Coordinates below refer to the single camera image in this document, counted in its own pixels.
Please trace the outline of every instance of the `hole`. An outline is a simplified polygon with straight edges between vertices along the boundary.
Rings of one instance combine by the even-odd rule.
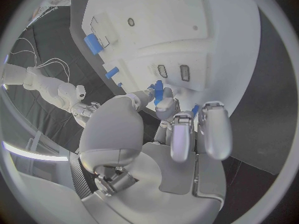
[[[167,72],[164,65],[158,65],[158,71],[163,78],[167,78]]]
[[[134,25],[135,25],[134,20],[133,20],[132,18],[129,18],[129,19],[128,19],[128,24],[129,24],[130,26],[134,26]]]
[[[183,81],[190,81],[190,72],[189,67],[187,65],[181,65],[181,77]]]

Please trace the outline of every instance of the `white robot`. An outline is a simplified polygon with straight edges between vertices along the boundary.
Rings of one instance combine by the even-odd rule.
[[[226,194],[221,160],[232,151],[230,121],[221,102],[208,102],[199,112],[182,112],[170,88],[151,85],[144,91],[116,96],[102,106],[96,102],[88,106],[81,102],[83,86],[11,64],[6,64],[2,81],[38,90],[47,102],[73,113],[84,127],[80,159],[96,175],[99,189],[84,205],[99,223],[104,216],[109,223],[215,220]],[[144,125],[138,112],[157,92],[163,95],[155,108],[161,123],[154,142],[143,144]],[[197,113],[195,147],[193,120]]]

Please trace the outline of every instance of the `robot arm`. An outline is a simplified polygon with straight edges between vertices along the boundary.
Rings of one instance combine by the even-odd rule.
[[[72,113],[76,121],[83,127],[100,106],[92,103],[90,106],[82,103],[86,92],[84,86],[75,87],[57,78],[46,77],[34,67],[23,68],[6,64],[2,82],[7,85],[23,85],[27,90],[37,90],[42,98],[56,107]]]

